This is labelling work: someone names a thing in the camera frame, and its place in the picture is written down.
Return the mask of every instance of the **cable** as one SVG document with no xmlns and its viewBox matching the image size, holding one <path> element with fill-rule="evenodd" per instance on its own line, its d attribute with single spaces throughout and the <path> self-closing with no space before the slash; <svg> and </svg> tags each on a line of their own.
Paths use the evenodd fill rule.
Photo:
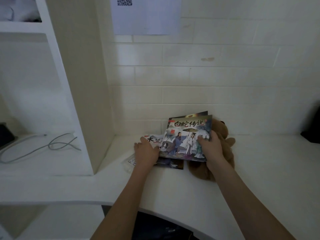
<svg viewBox="0 0 320 240">
<path fill-rule="evenodd" d="M 24 138 L 24 139 L 18 141 L 17 143 L 14 143 L 14 144 L 9 145 L 8 147 L 6 147 L 5 149 L 3 149 L 3 150 L 0 152 L 0 164 L 10 164 L 10 163 L 12 163 L 12 162 L 14 162 L 14 161 L 17 161 L 17 160 L 19 160 L 19 159 L 21 159 L 21 158 L 23 158 L 23 157 L 26 157 L 26 156 L 28 156 L 28 155 L 30 155 L 30 154 L 32 154 L 32 153 L 34 153 L 34 152 L 36 152 L 36 151 L 38 151 L 38 150 L 40 150 L 40 149 L 42 149 L 42 148 L 45 148 L 45 147 L 48 147 L 49 150 L 56 151 L 56 150 L 60 150 L 60 149 L 62 149 L 62 148 L 65 148 L 66 146 L 71 146 L 71 147 L 73 147 L 74 149 L 76 149 L 76 150 L 78 150 L 78 151 L 81 151 L 80 148 L 78 148 L 78 147 L 76 147 L 75 145 L 72 145 L 72 144 L 71 144 L 71 142 L 73 142 L 75 139 L 77 139 L 77 137 L 74 137 L 71 141 L 69 141 L 69 142 L 67 142 L 67 143 L 66 143 L 66 142 L 54 142 L 54 141 L 55 141 L 56 139 L 58 139 L 59 137 L 62 137 L 62 136 L 68 135 L 68 134 L 70 134 L 70 133 L 65 133 L 65 134 L 62 134 L 62 135 L 60 135 L 60 136 L 57 136 L 57 137 L 55 137 L 52 141 L 50 141 L 47 145 L 41 146 L 41 147 L 39 147 L 39 148 L 37 148 L 37 149 L 34 149 L 33 151 L 31 151 L 31 152 L 29 152 L 29 153 L 27 153 L 27 154 L 25 154 L 25 155 L 23 155 L 23 156 L 17 157 L 17 158 L 15 158 L 15 159 L 10 160 L 10 161 L 2 161 L 2 155 L 3 155 L 3 153 L 6 152 L 8 149 L 10 149 L 10 148 L 12 148 L 12 147 L 14 147 L 14 146 L 22 143 L 23 141 L 29 140 L 29 139 L 31 139 L 31 138 L 38 137 L 38 136 L 47 136 L 47 135 L 46 135 L 46 134 L 43 134 L 43 135 L 34 135 L 34 136 L 30 136 L 30 137 Z M 63 146 L 61 146 L 61 147 L 59 147 L 59 148 L 53 148 L 53 147 L 52 147 L 52 145 L 57 145 L 57 144 L 63 144 Z"/>
</svg>

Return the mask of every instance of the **paper sheet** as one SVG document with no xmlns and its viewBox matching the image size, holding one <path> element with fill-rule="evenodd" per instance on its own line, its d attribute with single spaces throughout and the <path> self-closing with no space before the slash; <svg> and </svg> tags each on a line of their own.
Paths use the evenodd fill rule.
<svg viewBox="0 0 320 240">
<path fill-rule="evenodd" d="M 180 29 L 181 0 L 110 0 L 115 35 L 171 35 Z"/>
</svg>

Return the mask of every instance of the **plush toy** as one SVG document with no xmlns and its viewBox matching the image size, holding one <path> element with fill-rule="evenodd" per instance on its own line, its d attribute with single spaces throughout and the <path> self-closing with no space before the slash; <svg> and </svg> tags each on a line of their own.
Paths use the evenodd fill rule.
<svg viewBox="0 0 320 240">
<path fill-rule="evenodd" d="M 224 158 L 233 168 L 235 168 L 235 161 L 231 147 L 234 145 L 236 140 L 232 137 L 227 139 L 229 132 L 223 121 L 212 119 L 211 129 L 217 133 L 218 138 L 221 141 Z M 210 172 L 205 162 L 188 161 L 188 167 L 190 172 L 197 178 L 215 181 L 214 175 Z"/>
</svg>

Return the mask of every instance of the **dark object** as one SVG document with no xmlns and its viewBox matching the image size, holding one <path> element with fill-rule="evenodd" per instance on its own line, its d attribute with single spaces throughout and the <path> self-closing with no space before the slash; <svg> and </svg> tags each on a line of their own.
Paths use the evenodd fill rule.
<svg viewBox="0 0 320 240">
<path fill-rule="evenodd" d="M 16 137 L 6 127 L 5 123 L 0 123 L 0 149 L 14 142 Z"/>
<path fill-rule="evenodd" d="M 106 215 L 111 207 L 103 205 L 103 213 Z M 196 240 L 193 233 L 181 226 L 162 218 L 149 215 L 146 213 L 138 212 L 132 240 L 156 240 L 156 239 L 179 239 Z"/>
<path fill-rule="evenodd" d="M 300 135 L 312 143 L 320 144 L 320 107 L 315 113 L 309 128 L 306 131 L 301 132 Z"/>
</svg>

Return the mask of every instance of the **right hand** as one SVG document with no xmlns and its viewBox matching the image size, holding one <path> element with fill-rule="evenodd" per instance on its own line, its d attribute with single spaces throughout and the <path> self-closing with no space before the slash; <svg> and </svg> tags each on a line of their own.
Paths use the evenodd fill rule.
<svg viewBox="0 0 320 240">
<path fill-rule="evenodd" d="M 206 141 L 202 136 L 198 136 L 198 142 L 202 147 L 202 152 L 207 159 L 207 167 L 212 172 L 216 160 L 223 157 L 221 142 L 218 135 L 213 130 L 211 131 L 211 141 Z"/>
</svg>

